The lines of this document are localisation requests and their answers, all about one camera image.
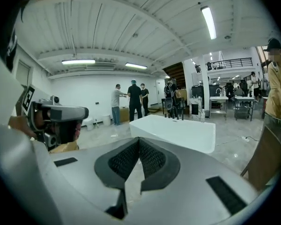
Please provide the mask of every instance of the glossy grey floor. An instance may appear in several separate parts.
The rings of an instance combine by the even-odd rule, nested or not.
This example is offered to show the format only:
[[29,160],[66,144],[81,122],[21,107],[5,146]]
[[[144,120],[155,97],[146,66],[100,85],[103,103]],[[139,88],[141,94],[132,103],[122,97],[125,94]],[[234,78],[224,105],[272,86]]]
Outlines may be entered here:
[[[225,120],[222,114],[212,114],[212,117],[206,119],[205,122],[216,124],[216,147],[214,152],[209,155],[236,173],[240,173],[248,164],[255,151],[258,143],[255,140],[260,138],[263,120],[261,119],[260,106],[256,106],[256,109],[254,109],[252,121],[249,119],[235,120],[233,114],[234,111],[228,109],[227,120]],[[163,113],[158,112],[155,115],[163,116]],[[248,137],[249,142],[243,140],[242,136]],[[129,137],[131,137],[129,122],[117,127],[99,124],[99,127],[95,127],[91,131],[83,127],[78,139],[78,145],[80,149],[93,148]],[[142,180],[144,180],[144,174],[141,162],[138,161],[126,181],[126,199],[129,209],[133,206],[134,202],[141,198],[140,187]]]

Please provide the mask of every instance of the fluorescent light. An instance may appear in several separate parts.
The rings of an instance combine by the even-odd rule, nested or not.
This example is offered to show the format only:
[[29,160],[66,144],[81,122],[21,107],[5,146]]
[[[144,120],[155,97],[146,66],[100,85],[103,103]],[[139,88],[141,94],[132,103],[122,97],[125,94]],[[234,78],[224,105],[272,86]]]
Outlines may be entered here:
[[214,20],[212,18],[211,10],[209,7],[202,7],[201,11],[202,11],[205,21],[207,23],[207,27],[208,27],[209,34],[210,34],[210,39],[215,39],[216,32],[215,32]]
[[147,69],[148,68],[146,66],[136,65],[136,64],[132,64],[132,63],[126,63],[126,67],[133,67],[133,68],[140,68],[140,69]]
[[94,64],[95,59],[78,59],[78,60],[66,60],[62,61],[63,65],[72,65],[72,64]]

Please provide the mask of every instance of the bottle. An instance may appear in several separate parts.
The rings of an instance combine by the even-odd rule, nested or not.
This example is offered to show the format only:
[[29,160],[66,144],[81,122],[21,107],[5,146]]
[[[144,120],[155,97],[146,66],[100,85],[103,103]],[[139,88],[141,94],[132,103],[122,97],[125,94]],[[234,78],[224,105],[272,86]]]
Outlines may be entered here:
[[205,110],[202,109],[202,112],[201,112],[201,122],[205,122]]

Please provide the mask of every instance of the man in grey shirt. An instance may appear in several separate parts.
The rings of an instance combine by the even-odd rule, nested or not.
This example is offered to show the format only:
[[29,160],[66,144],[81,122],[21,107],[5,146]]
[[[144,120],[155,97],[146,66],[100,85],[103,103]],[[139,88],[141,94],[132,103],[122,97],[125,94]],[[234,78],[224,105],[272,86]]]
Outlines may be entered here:
[[117,84],[116,88],[111,94],[111,111],[113,117],[113,123],[118,126],[120,125],[120,97],[125,97],[127,94],[120,91],[121,85]]

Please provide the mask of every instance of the baseball cap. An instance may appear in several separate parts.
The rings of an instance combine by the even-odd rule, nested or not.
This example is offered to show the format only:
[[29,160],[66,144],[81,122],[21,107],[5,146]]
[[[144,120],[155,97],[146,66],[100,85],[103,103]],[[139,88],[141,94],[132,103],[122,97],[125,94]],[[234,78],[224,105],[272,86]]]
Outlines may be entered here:
[[277,39],[275,39],[275,38],[271,38],[268,41],[267,48],[264,49],[264,51],[265,52],[269,52],[271,49],[281,49],[280,42]]

